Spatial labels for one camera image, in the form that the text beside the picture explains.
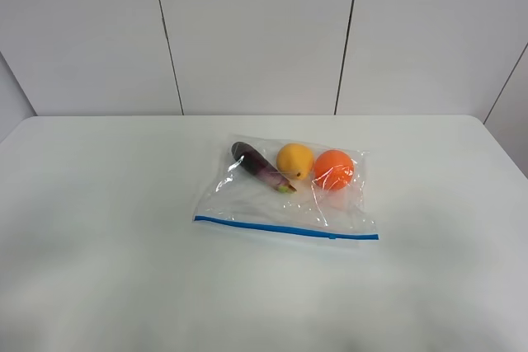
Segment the orange toy fruit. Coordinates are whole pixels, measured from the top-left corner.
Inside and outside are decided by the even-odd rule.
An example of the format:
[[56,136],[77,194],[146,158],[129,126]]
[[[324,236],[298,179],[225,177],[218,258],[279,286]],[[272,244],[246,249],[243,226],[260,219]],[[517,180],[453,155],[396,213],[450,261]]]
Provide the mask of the orange toy fruit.
[[349,185],[354,170],[354,162],[345,152],[327,150],[318,156],[313,165],[313,181],[323,190],[338,191]]

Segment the clear zip bag blue seal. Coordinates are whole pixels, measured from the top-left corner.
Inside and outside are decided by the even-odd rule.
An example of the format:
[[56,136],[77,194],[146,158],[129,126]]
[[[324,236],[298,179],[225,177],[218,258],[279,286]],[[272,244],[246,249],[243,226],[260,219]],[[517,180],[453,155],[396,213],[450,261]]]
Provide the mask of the clear zip bag blue seal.
[[[313,166],[309,176],[302,181],[287,178],[296,192],[283,194],[236,164],[231,153],[231,147],[236,142],[253,146],[276,169],[276,155],[288,143],[300,143],[310,148],[314,162],[327,150],[340,150],[354,162],[354,176],[349,185],[341,190],[323,190],[314,182]],[[193,219],[196,222],[302,237],[376,241],[379,234],[375,221],[364,210],[365,156],[363,151],[316,143],[232,137],[219,162],[218,175],[198,201]]]

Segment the yellow toy pear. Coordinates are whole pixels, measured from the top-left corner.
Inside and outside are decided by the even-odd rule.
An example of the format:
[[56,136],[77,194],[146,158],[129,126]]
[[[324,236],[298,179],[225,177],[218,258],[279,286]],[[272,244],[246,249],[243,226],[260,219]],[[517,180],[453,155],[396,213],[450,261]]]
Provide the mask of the yellow toy pear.
[[276,167],[286,178],[296,181],[306,179],[313,169],[314,154],[300,143],[288,143],[276,155]]

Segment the purple toy eggplant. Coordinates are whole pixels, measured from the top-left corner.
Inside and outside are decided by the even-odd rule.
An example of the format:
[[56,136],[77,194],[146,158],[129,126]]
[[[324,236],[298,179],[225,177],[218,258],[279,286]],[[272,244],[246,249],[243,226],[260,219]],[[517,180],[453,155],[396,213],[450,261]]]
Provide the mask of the purple toy eggplant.
[[238,166],[268,187],[283,194],[296,192],[290,181],[250,144],[236,142],[231,147],[231,153]]

